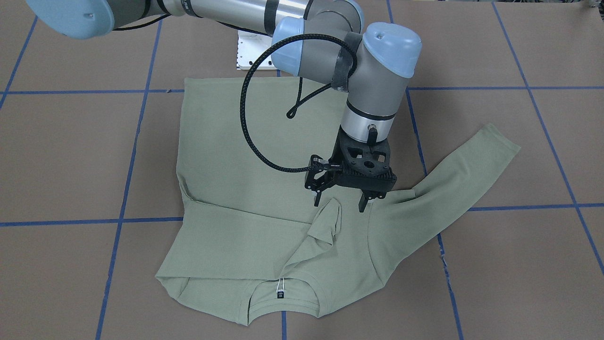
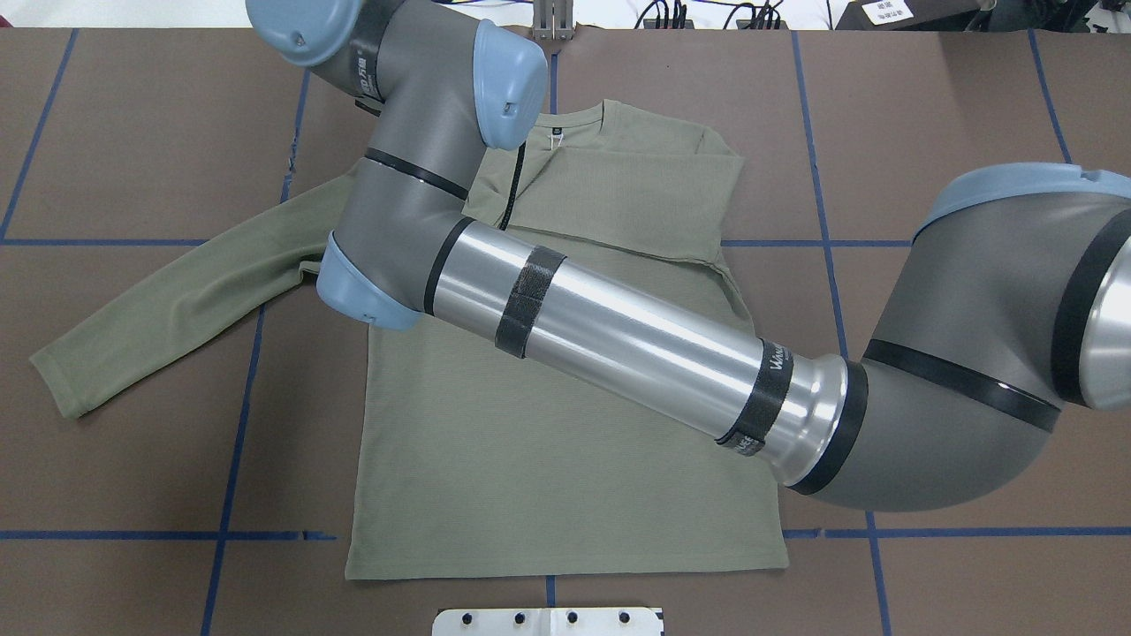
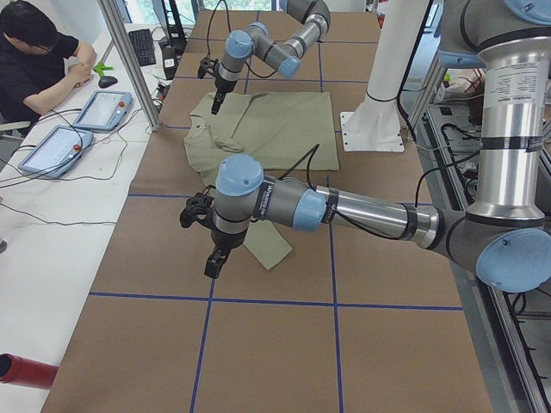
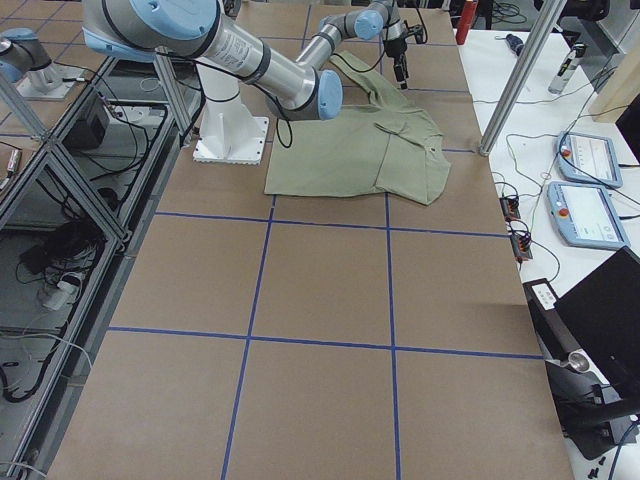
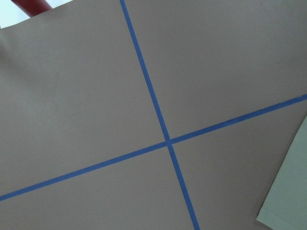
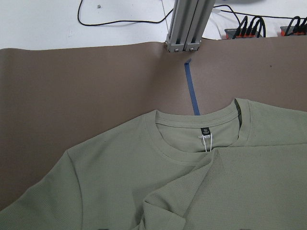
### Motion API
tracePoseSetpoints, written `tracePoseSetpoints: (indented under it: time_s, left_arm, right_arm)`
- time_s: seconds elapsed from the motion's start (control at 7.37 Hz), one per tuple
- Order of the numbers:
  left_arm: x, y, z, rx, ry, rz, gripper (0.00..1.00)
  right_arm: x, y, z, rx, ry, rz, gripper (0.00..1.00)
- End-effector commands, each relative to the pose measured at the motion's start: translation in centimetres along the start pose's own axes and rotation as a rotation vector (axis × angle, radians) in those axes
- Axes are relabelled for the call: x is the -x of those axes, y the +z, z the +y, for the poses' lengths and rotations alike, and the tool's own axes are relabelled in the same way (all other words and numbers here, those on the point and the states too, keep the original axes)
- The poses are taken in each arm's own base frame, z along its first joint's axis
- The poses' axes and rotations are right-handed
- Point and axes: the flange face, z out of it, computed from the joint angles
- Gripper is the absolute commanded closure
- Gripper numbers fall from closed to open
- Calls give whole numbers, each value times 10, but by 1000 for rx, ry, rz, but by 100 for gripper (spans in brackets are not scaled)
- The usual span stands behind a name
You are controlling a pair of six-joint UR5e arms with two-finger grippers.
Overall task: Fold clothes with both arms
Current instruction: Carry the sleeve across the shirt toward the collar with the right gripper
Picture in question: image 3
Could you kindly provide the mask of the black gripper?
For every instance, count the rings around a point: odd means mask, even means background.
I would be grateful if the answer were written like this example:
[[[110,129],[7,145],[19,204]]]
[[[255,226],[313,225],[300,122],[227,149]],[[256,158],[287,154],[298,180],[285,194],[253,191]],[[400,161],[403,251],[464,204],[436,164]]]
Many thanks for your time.
[[[211,238],[217,250],[214,252],[214,256],[210,256],[207,259],[204,275],[211,279],[218,279],[222,269],[222,262],[227,261],[230,250],[236,249],[244,243],[245,237],[246,231],[229,234],[223,231],[212,230]]]
[[[211,107],[211,114],[217,114],[220,110],[220,103],[225,100],[226,94],[231,93],[235,89],[235,82],[224,79],[223,77],[216,77],[215,86],[217,89],[217,96],[213,99],[213,105]]]

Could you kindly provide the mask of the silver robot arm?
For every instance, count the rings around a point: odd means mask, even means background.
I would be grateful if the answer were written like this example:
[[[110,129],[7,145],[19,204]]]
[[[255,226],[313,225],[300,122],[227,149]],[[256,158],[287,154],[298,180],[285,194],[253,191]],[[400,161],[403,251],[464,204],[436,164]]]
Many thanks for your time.
[[[225,51],[213,65],[216,93],[211,113],[220,111],[226,95],[233,92],[239,74],[252,56],[285,78],[291,78],[299,70],[307,49],[319,42],[329,32],[331,13],[323,1],[281,1],[282,9],[302,28],[284,43],[269,37],[268,29],[261,22],[253,22],[240,30],[233,30],[226,38]]]
[[[508,293],[540,286],[550,276],[550,236],[535,204],[543,146],[544,93],[550,66],[547,1],[447,1],[441,60],[486,68],[478,187],[465,212],[407,205],[274,178],[245,154],[225,159],[214,196],[196,209],[214,250],[205,273],[217,278],[253,219],[300,231],[331,222],[377,237],[412,241]]]

